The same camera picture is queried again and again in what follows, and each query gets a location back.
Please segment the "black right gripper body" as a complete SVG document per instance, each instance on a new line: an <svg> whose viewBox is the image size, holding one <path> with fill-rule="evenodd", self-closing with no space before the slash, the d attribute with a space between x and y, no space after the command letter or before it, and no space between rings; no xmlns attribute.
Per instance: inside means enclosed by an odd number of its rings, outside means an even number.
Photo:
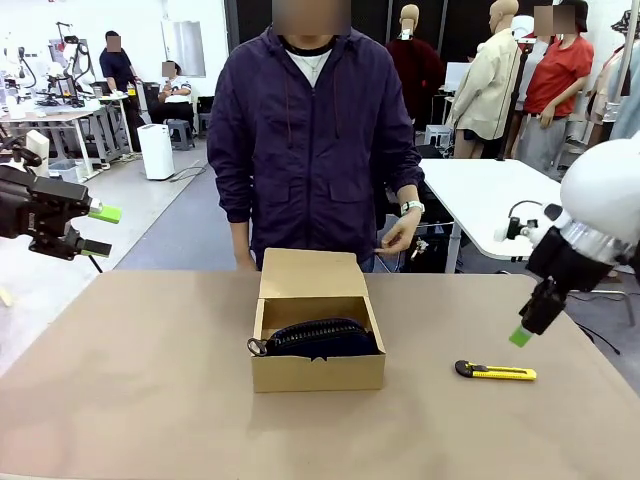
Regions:
<svg viewBox="0 0 640 480"><path fill-rule="evenodd" d="M533 245L527 269L568 293L593 290L616 265L618 240L591 227L528 228L527 238Z"/></svg>

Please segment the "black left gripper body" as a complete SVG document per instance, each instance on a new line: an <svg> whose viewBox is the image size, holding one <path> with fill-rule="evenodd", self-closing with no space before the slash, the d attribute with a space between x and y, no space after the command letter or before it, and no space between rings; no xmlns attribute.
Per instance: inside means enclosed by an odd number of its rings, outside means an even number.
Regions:
<svg viewBox="0 0 640 480"><path fill-rule="evenodd" d="M62 238L72 219L89 213L88 188L1 167L1 236Z"/></svg>

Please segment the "person's left hand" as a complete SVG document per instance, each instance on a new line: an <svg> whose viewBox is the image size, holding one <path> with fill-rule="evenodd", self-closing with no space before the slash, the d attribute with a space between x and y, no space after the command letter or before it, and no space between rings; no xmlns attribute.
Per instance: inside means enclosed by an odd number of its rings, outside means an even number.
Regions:
<svg viewBox="0 0 640 480"><path fill-rule="evenodd" d="M393 227L383 236L377 254L391 255L406 251L420 223L422 213L419 209L410 209L399 218Z"/></svg>

